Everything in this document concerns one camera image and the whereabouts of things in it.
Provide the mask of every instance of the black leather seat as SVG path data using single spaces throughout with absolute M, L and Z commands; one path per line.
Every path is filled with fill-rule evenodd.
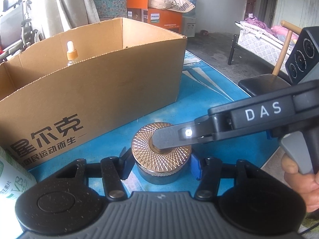
M 267 73 L 240 80 L 238 86 L 250 96 L 258 96 L 290 87 L 291 85 L 280 77 Z

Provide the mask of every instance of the textured gold jar lid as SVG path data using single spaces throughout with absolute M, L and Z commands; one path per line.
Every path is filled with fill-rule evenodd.
M 157 150 L 151 137 L 156 129 L 172 126 L 166 122 L 155 122 L 141 128 L 132 140 L 132 153 L 142 169 L 157 173 L 173 174 L 186 163 L 191 154 L 191 146 L 167 150 Z

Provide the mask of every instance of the wooden chair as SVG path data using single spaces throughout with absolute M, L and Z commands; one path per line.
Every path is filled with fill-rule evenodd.
M 280 24 L 281 26 L 287 28 L 289 31 L 272 73 L 246 78 L 240 80 L 238 83 L 238 86 L 250 96 L 257 96 L 290 86 L 290 84 L 281 79 L 278 74 L 284 62 L 292 33 L 294 32 L 299 35 L 302 29 L 286 21 L 281 21 Z

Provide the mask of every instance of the white curtain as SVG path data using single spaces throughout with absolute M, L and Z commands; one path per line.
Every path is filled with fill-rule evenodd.
M 93 0 L 43 0 L 42 4 L 41 24 L 46 38 L 100 21 Z

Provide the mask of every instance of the speaker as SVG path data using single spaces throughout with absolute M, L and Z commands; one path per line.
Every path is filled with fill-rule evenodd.
M 319 26 L 302 29 L 285 66 L 292 84 L 319 79 Z

